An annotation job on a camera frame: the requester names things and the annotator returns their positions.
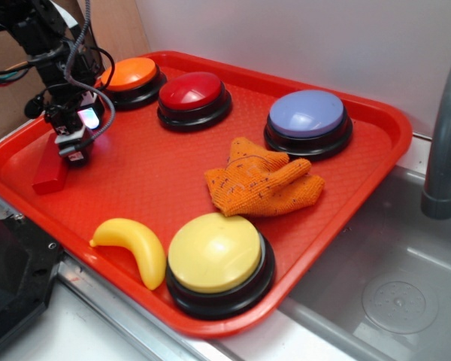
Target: red button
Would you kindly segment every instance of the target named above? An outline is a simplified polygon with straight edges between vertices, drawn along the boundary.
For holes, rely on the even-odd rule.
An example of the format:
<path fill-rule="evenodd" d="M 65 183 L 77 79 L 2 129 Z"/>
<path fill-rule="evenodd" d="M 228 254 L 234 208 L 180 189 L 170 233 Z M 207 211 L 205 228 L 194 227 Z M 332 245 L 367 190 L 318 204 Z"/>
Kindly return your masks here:
<path fill-rule="evenodd" d="M 222 81 L 215 74 L 197 71 L 176 77 L 159 92 L 162 104 L 176 111 L 190 111 L 210 104 L 220 95 Z"/>

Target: plastic banana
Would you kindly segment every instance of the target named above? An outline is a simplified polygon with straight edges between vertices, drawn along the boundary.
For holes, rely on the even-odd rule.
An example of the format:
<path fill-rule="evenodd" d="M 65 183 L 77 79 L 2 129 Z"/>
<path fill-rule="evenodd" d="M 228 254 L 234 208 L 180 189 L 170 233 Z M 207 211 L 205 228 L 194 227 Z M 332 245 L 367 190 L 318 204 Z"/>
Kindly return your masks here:
<path fill-rule="evenodd" d="M 149 290 L 164 281 L 167 262 L 164 248 L 155 233 L 142 223 L 126 218 L 106 220 L 95 230 L 90 246 L 118 246 L 130 250 Z"/>

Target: plastic tray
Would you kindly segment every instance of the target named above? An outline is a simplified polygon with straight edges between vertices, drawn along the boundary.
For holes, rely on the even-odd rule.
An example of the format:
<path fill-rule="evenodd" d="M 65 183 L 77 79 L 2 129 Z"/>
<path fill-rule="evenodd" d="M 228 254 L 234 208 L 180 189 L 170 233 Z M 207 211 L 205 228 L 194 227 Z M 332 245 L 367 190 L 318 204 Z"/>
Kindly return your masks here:
<path fill-rule="evenodd" d="M 263 129 L 272 104 L 297 90 L 323 88 L 182 53 L 147 56 L 169 80 L 189 71 L 218 75 L 232 94 L 228 118 L 200 132 L 177 133 L 160 126 L 156 103 L 120 112 L 95 142 L 90 163 L 70 169 L 64 190 L 44 196 L 35 194 L 31 184 L 51 127 L 33 121 L 0 143 L 0 196 L 171 328 L 201 338 L 232 335 L 274 311 L 407 150 L 412 129 L 388 105 L 329 90 L 344 102 L 354 133 L 346 150 L 313 164 L 311 173 L 326 182 L 318 203 L 280 217 L 250 218 L 274 249 L 277 273 L 271 291 L 236 317 L 197 320 L 176 308 L 165 282 L 154 291 L 141 283 L 130 252 L 91 248 L 89 239 L 103 221 L 126 217 L 150 227 L 167 251 L 180 227 L 216 211 L 204 172 L 226 165 L 232 139 L 245 136 L 265 146 Z"/>

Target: red wooden block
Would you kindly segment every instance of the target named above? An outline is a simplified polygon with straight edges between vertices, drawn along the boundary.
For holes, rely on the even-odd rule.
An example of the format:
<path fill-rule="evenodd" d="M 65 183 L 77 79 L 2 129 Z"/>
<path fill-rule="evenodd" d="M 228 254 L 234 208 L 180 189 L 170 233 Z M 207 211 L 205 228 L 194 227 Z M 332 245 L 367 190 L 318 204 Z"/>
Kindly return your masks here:
<path fill-rule="evenodd" d="M 62 190 L 67 178 L 68 164 L 59 155 L 55 139 L 56 134 L 50 134 L 32 182 L 34 191 L 40 195 Z"/>

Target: faucet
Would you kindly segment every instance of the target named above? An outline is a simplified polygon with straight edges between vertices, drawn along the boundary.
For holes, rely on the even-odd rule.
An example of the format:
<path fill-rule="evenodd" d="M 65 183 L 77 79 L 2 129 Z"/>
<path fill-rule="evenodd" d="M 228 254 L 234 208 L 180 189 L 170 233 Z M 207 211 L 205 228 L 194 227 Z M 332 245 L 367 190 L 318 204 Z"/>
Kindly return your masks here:
<path fill-rule="evenodd" d="M 451 70 L 434 126 L 421 209 L 430 218 L 451 218 Z"/>

